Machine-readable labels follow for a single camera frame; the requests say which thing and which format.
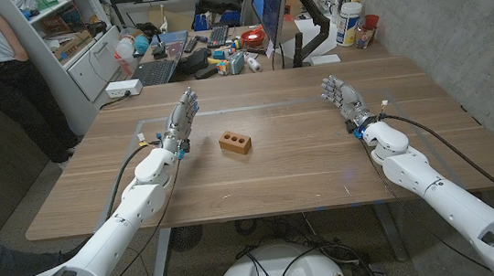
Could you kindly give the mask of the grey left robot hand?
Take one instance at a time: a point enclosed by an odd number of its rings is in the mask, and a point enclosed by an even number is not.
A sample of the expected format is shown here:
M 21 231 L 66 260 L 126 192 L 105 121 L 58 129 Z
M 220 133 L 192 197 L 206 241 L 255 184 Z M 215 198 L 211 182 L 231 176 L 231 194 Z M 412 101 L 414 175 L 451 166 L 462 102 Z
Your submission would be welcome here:
M 197 97 L 197 93 L 188 87 L 179 98 L 177 105 L 166 119 L 166 128 L 161 143 L 163 149 L 171 153 L 190 151 L 191 125 L 199 110 Z

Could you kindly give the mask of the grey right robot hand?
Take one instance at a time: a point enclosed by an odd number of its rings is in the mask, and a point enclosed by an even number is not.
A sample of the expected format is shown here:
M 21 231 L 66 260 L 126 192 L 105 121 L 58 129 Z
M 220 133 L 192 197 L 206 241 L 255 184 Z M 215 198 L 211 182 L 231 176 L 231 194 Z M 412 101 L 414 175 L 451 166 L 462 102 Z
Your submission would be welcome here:
M 322 97 L 330 101 L 340 111 L 348 133 L 357 137 L 377 121 L 376 116 L 368 109 L 361 94 L 345 81 L 329 75 L 322 80 Z

